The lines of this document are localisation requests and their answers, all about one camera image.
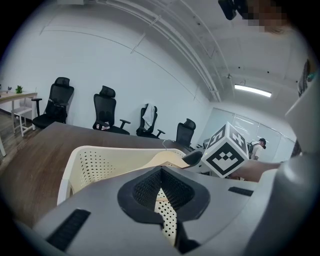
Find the white chair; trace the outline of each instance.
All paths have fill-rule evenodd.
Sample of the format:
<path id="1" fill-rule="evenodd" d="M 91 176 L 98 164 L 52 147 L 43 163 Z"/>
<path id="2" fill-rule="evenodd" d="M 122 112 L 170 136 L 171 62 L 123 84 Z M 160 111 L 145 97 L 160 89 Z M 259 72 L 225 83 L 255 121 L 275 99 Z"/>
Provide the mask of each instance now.
<path id="1" fill-rule="evenodd" d="M 16 129 L 20 127 L 22 137 L 24 134 L 32 129 L 32 125 L 27 127 L 26 114 L 32 111 L 31 107 L 26 106 L 26 99 L 23 100 L 23 106 L 15 108 L 13 113 L 19 117 L 20 124 L 15 127 L 15 122 L 13 121 L 13 131 L 16 132 Z"/>

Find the wooden table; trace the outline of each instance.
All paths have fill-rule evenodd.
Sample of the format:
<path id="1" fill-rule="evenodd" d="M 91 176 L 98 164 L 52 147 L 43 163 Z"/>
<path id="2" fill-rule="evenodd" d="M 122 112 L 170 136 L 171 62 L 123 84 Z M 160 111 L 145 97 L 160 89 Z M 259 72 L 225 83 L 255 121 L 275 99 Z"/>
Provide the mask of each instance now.
<path id="1" fill-rule="evenodd" d="M 15 93 L 13 91 L 0 91 L 0 104 L 2 103 L 6 103 L 6 102 L 11 102 L 11 119 L 12 119 L 12 126 L 14 125 L 14 121 L 15 121 L 15 114 L 14 114 L 14 109 L 15 109 L 15 101 L 16 100 L 21 100 L 21 99 L 26 99 L 26 98 L 35 98 L 37 96 L 36 92 L 23 92 L 23 93 Z M 31 116 L 32 119 L 34 119 L 35 116 L 35 104 L 34 102 L 32 103 L 32 112 L 31 112 Z M 2 153 L 2 155 L 5 157 L 6 156 L 6 152 L 4 149 L 4 146 L 2 144 L 1 141 L 1 137 L 0 137 L 0 151 Z"/>
<path id="2" fill-rule="evenodd" d="M 56 207 L 71 152 L 80 146 L 162 149 L 163 140 L 87 129 L 54 122 L 31 139 L 0 178 L 2 192 L 18 220 L 32 227 Z M 188 153 L 176 142 L 167 148 Z"/>

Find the black office chair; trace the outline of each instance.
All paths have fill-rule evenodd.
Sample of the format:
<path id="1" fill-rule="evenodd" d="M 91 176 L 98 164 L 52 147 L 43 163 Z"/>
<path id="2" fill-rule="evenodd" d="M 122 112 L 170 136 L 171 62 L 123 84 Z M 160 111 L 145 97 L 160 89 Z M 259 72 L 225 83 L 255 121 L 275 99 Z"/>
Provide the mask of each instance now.
<path id="1" fill-rule="evenodd" d="M 159 139 L 159 135 L 160 134 L 166 134 L 164 131 L 159 130 L 159 133 L 157 134 L 157 136 L 153 135 L 153 131 L 155 128 L 155 123 L 158 117 L 157 114 L 157 107 L 154 106 L 154 117 L 153 117 L 153 123 L 152 125 L 149 127 L 148 130 L 145 129 L 145 120 L 142 118 L 147 110 L 148 104 L 146 104 L 143 108 L 141 108 L 141 117 L 140 117 L 140 127 L 136 130 L 136 135 L 140 136 L 140 137 L 146 137 L 146 138 L 153 138 L 153 139 Z"/>
<path id="2" fill-rule="evenodd" d="M 70 79 L 66 77 L 58 77 L 54 84 L 51 85 L 49 100 L 46 105 L 44 114 L 40 115 L 39 101 L 42 98 L 33 98 L 31 101 L 36 102 L 37 117 L 32 120 L 32 123 L 44 129 L 51 125 L 53 122 L 66 123 L 67 119 L 67 106 L 74 88 L 69 86 Z"/>
<path id="3" fill-rule="evenodd" d="M 95 94 L 93 96 L 94 101 L 94 108 L 95 108 L 95 122 L 93 125 L 93 129 L 95 130 L 102 130 L 102 127 L 108 127 L 108 125 L 105 122 L 109 123 L 109 129 L 105 129 L 103 131 L 110 132 L 110 133 L 116 133 L 116 134 L 126 134 L 130 135 L 130 133 L 123 129 L 125 124 L 131 124 L 129 121 L 122 120 L 121 127 L 114 126 L 115 124 L 115 109 L 117 101 L 114 99 L 116 96 L 115 90 L 107 87 L 102 86 L 102 90 L 99 92 L 99 94 Z"/>
<path id="4" fill-rule="evenodd" d="M 196 129 L 196 123 L 190 119 L 186 119 L 185 123 L 179 123 L 176 130 L 176 142 L 184 146 L 187 150 L 194 150 L 190 147 L 192 136 Z"/>

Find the wooden floor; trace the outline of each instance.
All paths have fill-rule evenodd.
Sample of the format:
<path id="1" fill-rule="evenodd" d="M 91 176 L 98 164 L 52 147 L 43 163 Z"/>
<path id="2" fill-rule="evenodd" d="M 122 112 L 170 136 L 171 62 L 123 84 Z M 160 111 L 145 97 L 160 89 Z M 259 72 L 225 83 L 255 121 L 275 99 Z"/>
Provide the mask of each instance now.
<path id="1" fill-rule="evenodd" d="M 15 126 L 19 125 L 19 121 L 15 119 Z M 27 127 L 31 125 L 31 122 L 27 121 Z M 0 176 L 4 169 L 8 166 L 10 161 L 14 158 L 16 153 L 21 150 L 25 144 L 36 136 L 41 130 L 35 128 L 35 130 L 29 130 L 21 135 L 20 129 L 16 129 L 15 133 L 12 128 L 11 116 L 9 114 L 0 112 L 0 136 L 3 143 L 6 156 L 3 157 L 0 153 Z"/>

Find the backpack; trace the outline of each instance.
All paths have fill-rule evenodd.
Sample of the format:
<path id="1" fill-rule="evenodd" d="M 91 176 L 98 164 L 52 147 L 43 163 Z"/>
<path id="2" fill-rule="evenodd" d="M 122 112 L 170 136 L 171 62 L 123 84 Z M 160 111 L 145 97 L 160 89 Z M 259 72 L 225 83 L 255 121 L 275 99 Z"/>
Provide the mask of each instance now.
<path id="1" fill-rule="evenodd" d="M 258 145 L 259 143 L 256 144 L 252 144 L 252 142 L 247 143 L 247 147 L 248 147 L 248 154 L 249 154 L 249 158 L 251 158 L 252 152 L 254 150 L 254 146 Z"/>

